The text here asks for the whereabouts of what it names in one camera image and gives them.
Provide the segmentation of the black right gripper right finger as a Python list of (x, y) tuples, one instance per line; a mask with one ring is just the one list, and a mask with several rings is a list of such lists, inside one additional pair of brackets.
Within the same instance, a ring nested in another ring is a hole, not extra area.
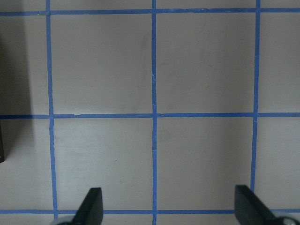
[(246, 185), (236, 185), (234, 214), (240, 225), (274, 225), (277, 218)]

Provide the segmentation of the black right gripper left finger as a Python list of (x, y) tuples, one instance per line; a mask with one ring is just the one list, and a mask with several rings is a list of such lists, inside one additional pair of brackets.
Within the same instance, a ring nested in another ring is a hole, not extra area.
[(100, 187), (91, 188), (77, 213), (71, 220), (71, 225), (101, 225), (103, 221), (103, 199)]

